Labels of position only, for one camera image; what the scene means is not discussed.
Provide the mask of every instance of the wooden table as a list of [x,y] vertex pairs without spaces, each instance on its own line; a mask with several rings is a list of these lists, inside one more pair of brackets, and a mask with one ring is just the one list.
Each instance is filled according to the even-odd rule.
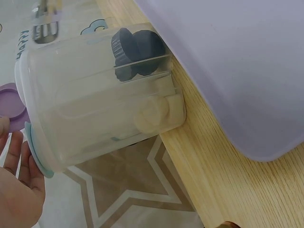
[[[97,0],[108,25],[147,22],[133,0]],[[251,161],[227,140],[181,65],[186,123],[161,138],[206,228],[231,220],[242,228],[304,227],[303,145],[269,163]]]

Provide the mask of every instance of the clear plastic container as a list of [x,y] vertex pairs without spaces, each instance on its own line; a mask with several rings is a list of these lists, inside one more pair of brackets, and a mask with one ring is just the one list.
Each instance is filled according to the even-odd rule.
[[[123,29],[156,34],[149,23]],[[16,64],[18,93],[31,121],[29,144],[45,176],[183,124],[182,91],[171,77],[167,47],[163,44],[163,55],[145,59],[156,47],[152,38],[143,43],[141,36],[142,57],[122,64],[129,59],[115,51],[126,54],[132,45],[116,49],[121,31],[29,50]]]

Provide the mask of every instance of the lavender plastic lid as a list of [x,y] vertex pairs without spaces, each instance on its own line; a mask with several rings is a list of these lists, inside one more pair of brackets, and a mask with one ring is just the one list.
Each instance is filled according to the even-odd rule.
[[20,131],[25,122],[30,122],[15,83],[0,86],[0,117],[5,116],[10,120],[9,132]]

